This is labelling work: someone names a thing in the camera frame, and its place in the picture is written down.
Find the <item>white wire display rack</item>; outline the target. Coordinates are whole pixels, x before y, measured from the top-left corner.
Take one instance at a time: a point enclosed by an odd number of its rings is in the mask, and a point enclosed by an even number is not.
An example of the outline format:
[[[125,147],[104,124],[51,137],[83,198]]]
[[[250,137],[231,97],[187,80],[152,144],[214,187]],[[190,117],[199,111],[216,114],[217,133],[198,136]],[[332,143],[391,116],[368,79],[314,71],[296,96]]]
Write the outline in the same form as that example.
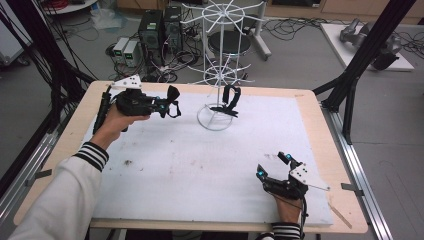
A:
[[[209,0],[203,7],[184,4],[185,8],[199,10],[200,15],[183,21],[183,24],[202,21],[203,69],[192,68],[200,72],[205,83],[215,89],[217,100],[205,104],[197,112],[197,121],[210,131],[222,131],[229,128],[238,117],[236,106],[242,95],[240,82],[246,82],[239,76],[248,66],[240,67],[240,57],[251,47],[248,35],[243,31],[245,20],[252,20],[257,30],[264,21],[263,13],[250,16],[247,10],[266,7],[267,0],[250,6],[238,6],[234,0],[216,3]]]

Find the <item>aluminium rail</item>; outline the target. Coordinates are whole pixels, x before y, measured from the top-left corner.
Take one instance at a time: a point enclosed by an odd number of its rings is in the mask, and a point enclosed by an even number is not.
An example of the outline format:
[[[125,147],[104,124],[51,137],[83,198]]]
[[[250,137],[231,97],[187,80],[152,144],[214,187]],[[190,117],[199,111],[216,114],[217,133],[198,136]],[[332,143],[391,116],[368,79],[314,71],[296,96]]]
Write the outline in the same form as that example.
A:
[[[10,219],[11,211],[30,188],[25,186],[25,180],[41,171],[72,114],[73,112],[62,111],[58,123],[53,124],[53,113],[49,112],[9,169],[0,178],[0,226]]]
[[[322,113],[338,148],[345,166],[351,186],[355,193],[367,225],[372,229],[376,240],[394,240],[389,226],[373,193],[366,173],[356,150],[342,134],[343,121],[339,113],[322,108]]]

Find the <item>white foam mat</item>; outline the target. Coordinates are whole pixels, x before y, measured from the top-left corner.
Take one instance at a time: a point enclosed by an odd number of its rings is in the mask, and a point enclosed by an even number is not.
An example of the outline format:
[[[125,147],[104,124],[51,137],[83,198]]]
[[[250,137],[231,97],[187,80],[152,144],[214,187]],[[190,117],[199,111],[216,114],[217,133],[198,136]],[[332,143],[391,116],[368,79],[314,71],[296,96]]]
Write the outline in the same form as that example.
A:
[[[94,218],[225,223],[271,223],[278,213],[256,169],[287,178],[278,153],[291,154],[310,171],[312,153],[301,101],[305,95],[258,96],[244,92],[238,117],[212,115],[210,93],[184,92],[182,114],[153,114],[136,122],[108,149]]]

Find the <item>slim black computer tower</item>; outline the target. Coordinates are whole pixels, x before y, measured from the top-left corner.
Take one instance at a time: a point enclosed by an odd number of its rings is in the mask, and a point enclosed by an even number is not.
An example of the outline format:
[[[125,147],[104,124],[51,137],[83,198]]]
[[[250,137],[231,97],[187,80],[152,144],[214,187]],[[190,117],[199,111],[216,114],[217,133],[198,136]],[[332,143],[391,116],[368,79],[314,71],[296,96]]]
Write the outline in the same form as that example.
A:
[[[172,53],[177,53],[182,47],[181,7],[168,6],[164,11],[165,35],[168,48]]]

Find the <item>thin wooden stick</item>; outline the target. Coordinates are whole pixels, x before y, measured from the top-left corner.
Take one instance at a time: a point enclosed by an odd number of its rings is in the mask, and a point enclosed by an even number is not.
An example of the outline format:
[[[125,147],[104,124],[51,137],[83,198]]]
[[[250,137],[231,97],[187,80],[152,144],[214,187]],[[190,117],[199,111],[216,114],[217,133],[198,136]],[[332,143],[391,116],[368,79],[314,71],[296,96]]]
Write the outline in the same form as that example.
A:
[[[352,229],[352,224],[342,215],[340,211],[337,210],[332,204],[328,203],[332,212],[346,225],[349,229]]]

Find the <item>grey power supply unit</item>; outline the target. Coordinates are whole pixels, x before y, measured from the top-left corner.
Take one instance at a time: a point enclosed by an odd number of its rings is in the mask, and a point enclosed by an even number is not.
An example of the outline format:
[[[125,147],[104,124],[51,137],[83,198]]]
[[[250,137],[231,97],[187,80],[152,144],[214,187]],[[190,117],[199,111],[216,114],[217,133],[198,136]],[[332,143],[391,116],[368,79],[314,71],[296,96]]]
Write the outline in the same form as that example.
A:
[[[136,40],[130,40],[124,50],[124,58],[126,65],[130,68],[136,67],[140,62],[140,51],[138,42]]]
[[[125,63],[124,50],[128,41],[128,37],[121,37],[112,49],[114,54],[114,60],[119,64]]]

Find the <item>black round stool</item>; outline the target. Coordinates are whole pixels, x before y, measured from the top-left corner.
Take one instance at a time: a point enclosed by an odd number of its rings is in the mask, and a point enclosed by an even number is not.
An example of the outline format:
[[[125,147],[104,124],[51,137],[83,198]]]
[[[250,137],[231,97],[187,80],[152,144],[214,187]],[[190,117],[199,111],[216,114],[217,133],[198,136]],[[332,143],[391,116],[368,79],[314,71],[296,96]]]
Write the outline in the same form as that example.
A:
[[[251,42],[246,35],[238,31],[224,31],[213,33],[208,39],[209,48],[219,53],[222,51],[227,55],[243,54],[251,47]]]

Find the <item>grey robot device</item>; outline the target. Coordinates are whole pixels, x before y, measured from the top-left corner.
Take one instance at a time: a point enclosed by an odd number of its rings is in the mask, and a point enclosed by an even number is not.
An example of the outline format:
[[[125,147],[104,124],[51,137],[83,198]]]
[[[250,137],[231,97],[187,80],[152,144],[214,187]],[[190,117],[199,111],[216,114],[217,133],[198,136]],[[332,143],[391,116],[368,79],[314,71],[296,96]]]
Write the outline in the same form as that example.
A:
[[[342,43],[350,42],[356,49],[362,45],[374,26],[374,22],[368,22],[361,27],[359,32],[356,32],[356,27],[359,22],[360,20],[355,18],[347,27],[341,30],[339,34],[339,40]],[[380,48],[376,57],[371,61],[372,68],[377,71],[387,69],[399,59],[397,54],[400,52],[401,48],[401,38],[392,33]]]

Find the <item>metal bracket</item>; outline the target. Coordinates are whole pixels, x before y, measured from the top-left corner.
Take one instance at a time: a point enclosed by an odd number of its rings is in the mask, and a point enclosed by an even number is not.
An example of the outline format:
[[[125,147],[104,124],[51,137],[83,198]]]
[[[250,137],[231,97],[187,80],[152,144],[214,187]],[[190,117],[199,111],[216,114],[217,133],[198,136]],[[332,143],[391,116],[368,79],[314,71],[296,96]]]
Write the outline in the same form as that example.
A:
[[[354,184],[342,183],[341,188],[343,190],[354,192],[357,197],[362,197],[364,195],[364,192]]]
[[[26,187],[31,187],[35,183],[35,181],[37,179],[50,176],[51,174],[52,174],[52,170],[51,169],[44,170],[44,171],[39,171],[37,173],[34,173],[31,177],[29,177],[28,179],[25,180],[25,186]]]

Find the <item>person's right hand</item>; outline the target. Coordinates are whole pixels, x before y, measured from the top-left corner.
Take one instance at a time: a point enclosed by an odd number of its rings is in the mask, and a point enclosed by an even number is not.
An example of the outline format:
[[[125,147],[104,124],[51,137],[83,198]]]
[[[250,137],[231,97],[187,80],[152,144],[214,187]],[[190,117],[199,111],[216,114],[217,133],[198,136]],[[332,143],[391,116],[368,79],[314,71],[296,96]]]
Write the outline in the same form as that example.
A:
[[[300,200],[292,200],[274,195],[279,221],[284,223],[298,223],[302,210]]]

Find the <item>wooden table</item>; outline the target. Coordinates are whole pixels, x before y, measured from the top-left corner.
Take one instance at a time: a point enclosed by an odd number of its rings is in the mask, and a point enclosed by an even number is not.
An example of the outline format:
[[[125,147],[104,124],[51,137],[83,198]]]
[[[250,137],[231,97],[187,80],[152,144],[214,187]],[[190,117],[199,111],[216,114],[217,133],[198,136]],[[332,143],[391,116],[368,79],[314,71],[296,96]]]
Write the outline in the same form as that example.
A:
[[[182,93],[210,93],[215,96],[215,89],[203,85],[179,85]],[[329,191],[310,187],[306,194],[308,218],[305,230],[308,233],[355,233],[367,231],[368,226],[353,192],[343,190],[342,183],[349,178],[338,154],[336,144],[332,138],[323,113],[315,95],[309,90],[277,89],[245,87],[242,94],[248,92],[258,96],[289,96],[305,95],[301,101],[301,115],[305,119],[307,135],[312,146],[312,153],[317,166],[317,173],[329,186]],[[332,212],[328,203],[352,224],[349,229]],[[117,220],[96,219],[93,216],[91,225],[94,228],[150,228],[169,230],[206,230],[206,231],[242,231],[263,232],[270,228],[271,223],[225,223],[225,222],[193,222],[170,220]]]

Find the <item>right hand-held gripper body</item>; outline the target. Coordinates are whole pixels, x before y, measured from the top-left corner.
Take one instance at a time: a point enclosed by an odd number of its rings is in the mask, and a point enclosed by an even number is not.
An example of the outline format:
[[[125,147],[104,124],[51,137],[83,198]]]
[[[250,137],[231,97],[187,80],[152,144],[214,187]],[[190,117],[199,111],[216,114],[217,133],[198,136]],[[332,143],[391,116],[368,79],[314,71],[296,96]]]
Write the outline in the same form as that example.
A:
[[[279,197],[298,200],[302,199],[310,187],[329,191],[330,186],[315,172],[310,170],[305,163],[288,163],[289,171],[286,180],[278,180],[268,176],[262,169],[262,187]]]

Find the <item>black metal frame strut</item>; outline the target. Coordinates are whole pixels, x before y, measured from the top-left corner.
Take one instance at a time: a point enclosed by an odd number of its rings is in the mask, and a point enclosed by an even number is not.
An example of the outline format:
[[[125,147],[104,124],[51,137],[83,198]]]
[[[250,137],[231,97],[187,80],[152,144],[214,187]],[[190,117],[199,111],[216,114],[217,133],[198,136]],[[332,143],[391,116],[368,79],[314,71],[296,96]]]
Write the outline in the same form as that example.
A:
[[[349,145],[352,144],[351,125],[357,83],[390,34],[400,24],[416,1],[389,0],[364,43],[359,47],[345,70],[334,80],[313,90],[315,95],[331,90],[330,95],[322,101],[322,106],[330,112],[338,112],[340,104],[346,101],[341,132]]]

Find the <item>white stand leg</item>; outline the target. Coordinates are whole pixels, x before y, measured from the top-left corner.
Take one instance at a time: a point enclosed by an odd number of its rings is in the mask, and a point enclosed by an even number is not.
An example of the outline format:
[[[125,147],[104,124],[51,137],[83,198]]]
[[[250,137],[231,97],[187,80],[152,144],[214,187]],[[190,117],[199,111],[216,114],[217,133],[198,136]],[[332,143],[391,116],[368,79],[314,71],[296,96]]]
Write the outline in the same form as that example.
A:
[[[270,49],[261,36],[267,2],[268,0],[261,0],[260,4],[258,5],[258,13],[257,17],[255,18],[254,27],[250,30],[252,41],[255,44],[256,50],[260,53],[264,61],[267,61],[272,55]]]

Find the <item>large black computer tower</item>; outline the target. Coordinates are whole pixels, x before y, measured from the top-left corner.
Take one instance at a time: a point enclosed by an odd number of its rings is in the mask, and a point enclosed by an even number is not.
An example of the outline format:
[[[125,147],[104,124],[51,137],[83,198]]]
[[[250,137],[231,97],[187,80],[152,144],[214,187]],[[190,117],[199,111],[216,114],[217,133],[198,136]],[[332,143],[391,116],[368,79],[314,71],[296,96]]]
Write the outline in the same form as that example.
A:
[[[162,11],[146,10],[142,16],[138,34],[145,57],[151,57],[156,65],[162,65],[161,49],[164,42]]]

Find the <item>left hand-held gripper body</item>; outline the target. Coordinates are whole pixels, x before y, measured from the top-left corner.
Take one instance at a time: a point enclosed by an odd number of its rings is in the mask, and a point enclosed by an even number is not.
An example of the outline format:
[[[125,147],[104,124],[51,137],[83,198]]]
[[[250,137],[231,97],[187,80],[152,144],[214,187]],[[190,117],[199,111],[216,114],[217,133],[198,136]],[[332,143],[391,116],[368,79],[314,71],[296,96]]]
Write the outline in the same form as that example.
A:
[[[111,84],[119,93],[115,96],[117,109],[126,116],[148,116],[154,112],[154,97],[142,92],[138,74],[118,80]]]

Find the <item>white floor board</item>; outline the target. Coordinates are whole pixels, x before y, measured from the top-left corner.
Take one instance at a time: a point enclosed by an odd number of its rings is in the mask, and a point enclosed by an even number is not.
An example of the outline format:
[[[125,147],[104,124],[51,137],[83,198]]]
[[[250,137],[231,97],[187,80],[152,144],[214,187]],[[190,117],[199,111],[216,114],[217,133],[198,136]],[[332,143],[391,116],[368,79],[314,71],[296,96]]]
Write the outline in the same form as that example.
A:
[[[339,40],[340,32],[344,28],[345,25],[340,24],[321,24],[321,29],[323,30],[326,39],[332,46],[332,49],[338,56],[342,65],[346,67],[356,54],[356,48],[350,42],[343,43]],[[386,71],[411,72],[414,70],[412,64],[409,63],[401,53],[397,53],[396,56],[398,59],[386,68]]]

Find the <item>person's left hand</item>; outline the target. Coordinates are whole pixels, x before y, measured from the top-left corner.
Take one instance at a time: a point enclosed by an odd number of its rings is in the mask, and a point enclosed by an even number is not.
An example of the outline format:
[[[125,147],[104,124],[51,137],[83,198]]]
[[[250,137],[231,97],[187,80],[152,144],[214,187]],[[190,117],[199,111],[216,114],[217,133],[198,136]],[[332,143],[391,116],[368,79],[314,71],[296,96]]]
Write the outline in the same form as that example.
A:
[[[150,118],[147,116],[126,116],[122,114],[113,104],[102,124],[102,126],[91,137],[90,142],[106,150],[112,142],[117,140],[121,132],[136,121],[144,121]]]

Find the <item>white round table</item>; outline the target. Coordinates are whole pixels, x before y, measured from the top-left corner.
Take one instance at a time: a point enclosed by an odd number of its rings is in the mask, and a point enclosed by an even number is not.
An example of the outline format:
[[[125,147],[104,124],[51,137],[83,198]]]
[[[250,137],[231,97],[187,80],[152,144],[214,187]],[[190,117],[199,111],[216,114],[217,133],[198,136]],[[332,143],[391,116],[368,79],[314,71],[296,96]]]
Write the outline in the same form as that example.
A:
[[[45,0],[42,9],[49,15],[71,13],[97,4],[98,0]]]

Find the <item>black bow tie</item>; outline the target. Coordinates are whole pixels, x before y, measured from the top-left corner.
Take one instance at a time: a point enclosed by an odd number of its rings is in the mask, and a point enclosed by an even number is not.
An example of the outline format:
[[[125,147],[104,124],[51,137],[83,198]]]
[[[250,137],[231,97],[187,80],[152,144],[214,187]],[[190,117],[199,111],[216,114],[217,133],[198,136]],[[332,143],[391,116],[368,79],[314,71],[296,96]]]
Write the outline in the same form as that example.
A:
[[[232,100],[229,100],[230,90],[233,90],[234,96]],[[238,112],[234,110],[241,96],[241,89],[234,85],[226,85],[224,87],[224,93],[222,97],[223,105],[210,107],[210,110],[215,112],[224,113],[226,115],[237,117]]]
[[[180,96],[179,90],[176,87],[170,85],[167,90],[167,104],[174,105],[176,107],[176,114],[174,116],[170,114],[170,110],[167,110],[167,114],[170,117],[177,118],[181,115],[181,111],[179,109],[179,102],[177,101],[179,96]]]

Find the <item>clear plastic bag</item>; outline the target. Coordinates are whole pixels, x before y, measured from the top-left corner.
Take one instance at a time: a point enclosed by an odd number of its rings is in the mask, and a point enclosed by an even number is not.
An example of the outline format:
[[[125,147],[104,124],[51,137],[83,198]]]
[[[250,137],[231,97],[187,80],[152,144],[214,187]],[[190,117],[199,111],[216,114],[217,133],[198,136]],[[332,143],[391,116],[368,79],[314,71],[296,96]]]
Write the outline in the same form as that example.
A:
[[[96,30],[120,29],[125,26],[126,19],[113,9],[94,9],[90,11],[93,27]]]

